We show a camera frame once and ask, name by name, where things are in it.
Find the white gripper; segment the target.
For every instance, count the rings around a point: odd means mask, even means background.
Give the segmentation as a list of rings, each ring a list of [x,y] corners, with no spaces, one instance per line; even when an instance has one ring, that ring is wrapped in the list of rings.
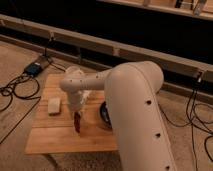
[[[76,92],[68,92],[68,108],[71,113],[78,112],[82,109],[84,104],[86,103],[87,98],[89,97],[91,91],[90,90],[80,90]]]

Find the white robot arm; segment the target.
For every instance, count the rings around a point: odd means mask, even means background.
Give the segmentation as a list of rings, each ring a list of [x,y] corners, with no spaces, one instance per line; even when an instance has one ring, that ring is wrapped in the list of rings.
[[[156,93],[164,82],[154,62],[128,62],[86,75],[70,67],[60,82],[71,110],[85,90],[102,90],[124,171],[177,171]]]

